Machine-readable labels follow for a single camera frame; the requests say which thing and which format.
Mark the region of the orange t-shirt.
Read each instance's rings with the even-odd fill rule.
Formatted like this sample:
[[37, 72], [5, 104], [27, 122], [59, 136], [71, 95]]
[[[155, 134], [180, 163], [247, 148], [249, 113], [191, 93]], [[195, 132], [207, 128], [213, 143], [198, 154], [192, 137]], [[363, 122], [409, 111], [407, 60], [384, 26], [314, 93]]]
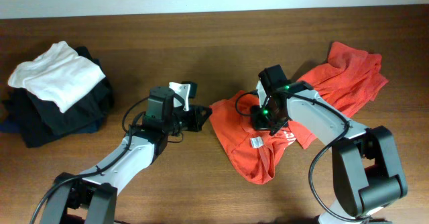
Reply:
[[[334, 42], [328, 60], [301, 76], [320, 96], [347, 117], [376, 98], [388, 80], [380, 73], [380, 54], [371, 54]], [[253, 184], [265, 184], [285, 149], [298, 142], [306, 149], [316, 139], [303, 125], [292, 121], [275, 135], [256, 131], [246, 115], [259, 99], [239, 91], [230, 99], [213, 103], [210, 122], [235, 170]]]

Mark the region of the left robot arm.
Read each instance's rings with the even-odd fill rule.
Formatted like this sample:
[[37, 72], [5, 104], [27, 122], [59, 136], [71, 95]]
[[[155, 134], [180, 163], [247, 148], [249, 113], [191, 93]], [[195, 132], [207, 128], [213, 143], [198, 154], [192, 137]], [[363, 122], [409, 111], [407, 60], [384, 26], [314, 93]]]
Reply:
[[30, 221], [35, 223], [115, 223], [117, 197], [142, 170], [152, 165], [168, 144], [179, 143], [185, 131], [199, 132], [211, 108], [191, 105], [194, 82], [170, 82], [154, 87], [144, 98], [147, 109], [131, 124], [123, 124], [125, 135], [108, 156], [93, 167], [73, 175], [56, 177], [42, 197]]

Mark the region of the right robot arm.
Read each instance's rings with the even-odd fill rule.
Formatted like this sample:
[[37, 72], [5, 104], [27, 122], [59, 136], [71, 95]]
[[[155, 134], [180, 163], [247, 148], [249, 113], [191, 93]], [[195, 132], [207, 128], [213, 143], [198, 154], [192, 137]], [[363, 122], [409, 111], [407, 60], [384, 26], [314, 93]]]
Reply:
[[374, 223], [372, 214], [407, 195], [408, 183], [390, 130], [353, 121], [307, 82], [288, 80], [279, 65], [263, 69], [258, 77], [253, 127], [274, 135], [294, 121], [324, 144], [308, 171], [313, 195], [315, 166], [325, 153], [332, 154], [336, 199], [329, 207], [321, 205], [324, 212], [317, 223]]

